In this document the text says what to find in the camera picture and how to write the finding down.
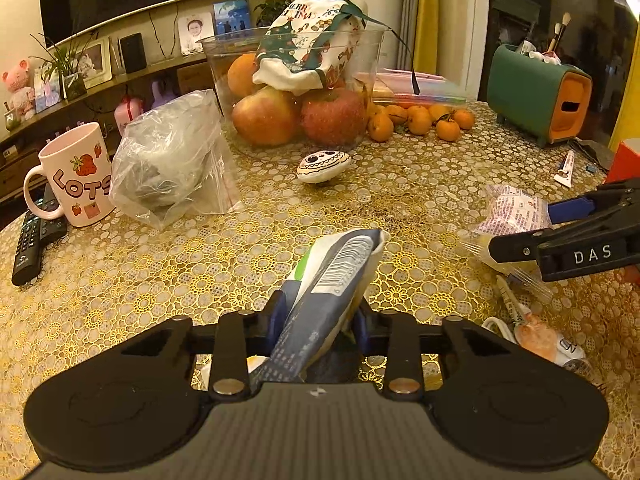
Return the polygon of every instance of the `yellow curtain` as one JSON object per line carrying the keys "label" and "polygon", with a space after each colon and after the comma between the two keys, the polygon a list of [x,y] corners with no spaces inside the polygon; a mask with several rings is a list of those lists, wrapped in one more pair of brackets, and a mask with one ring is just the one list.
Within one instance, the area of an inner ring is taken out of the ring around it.
{"label": "yellow curtain", "polygon": [[625,94],[616,126],[609,141],[609,149],[616,152],[625,139],[640,137],[640,23],[636,32],[636,46],[631,58],[631,70],[626,78]]}
{"label": "yellow curtain", "polygon": [[438,0],[418,0],[414,43],[415,71],[435,73],[437,55]]}

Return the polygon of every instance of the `red box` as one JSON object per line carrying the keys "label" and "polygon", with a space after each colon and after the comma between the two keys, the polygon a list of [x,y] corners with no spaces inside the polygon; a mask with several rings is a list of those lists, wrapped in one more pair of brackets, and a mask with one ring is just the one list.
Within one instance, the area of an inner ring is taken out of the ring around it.
{"label": "red box", "polygon": [[640,138],[620,142],[605,183],[640,176]]}

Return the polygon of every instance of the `black speaker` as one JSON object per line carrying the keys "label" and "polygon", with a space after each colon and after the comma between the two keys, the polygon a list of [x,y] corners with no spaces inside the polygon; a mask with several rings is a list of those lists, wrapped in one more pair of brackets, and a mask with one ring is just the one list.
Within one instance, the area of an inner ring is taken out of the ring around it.
{"label": "black speaker", "polygon": [[120,38],[120,53],[127,74],[146,68],[145,47],[142,45],[142,34],[139,32]]}

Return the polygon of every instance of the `pink bottle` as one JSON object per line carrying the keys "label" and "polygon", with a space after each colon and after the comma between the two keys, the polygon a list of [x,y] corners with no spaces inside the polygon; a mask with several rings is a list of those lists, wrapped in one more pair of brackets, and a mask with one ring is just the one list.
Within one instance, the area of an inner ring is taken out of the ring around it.
{"label": "pink bottle", "polygon": [[121,137],[124,137],[124,129],[127,124],[136,117],[140,117],[144,111],[142,99],[138,97],[131,97],[128,94],[122,98],[122,101],[113,114]]}

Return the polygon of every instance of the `barcode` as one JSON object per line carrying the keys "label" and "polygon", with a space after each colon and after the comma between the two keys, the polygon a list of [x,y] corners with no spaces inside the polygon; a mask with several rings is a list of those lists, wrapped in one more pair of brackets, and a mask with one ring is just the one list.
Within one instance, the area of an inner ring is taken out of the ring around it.
{"label": "barcode", "polygon": [[372,248],[373,240],[368,236],[355,236],[348,240],[335,255],[311,292],[341,296],[366,263]]}

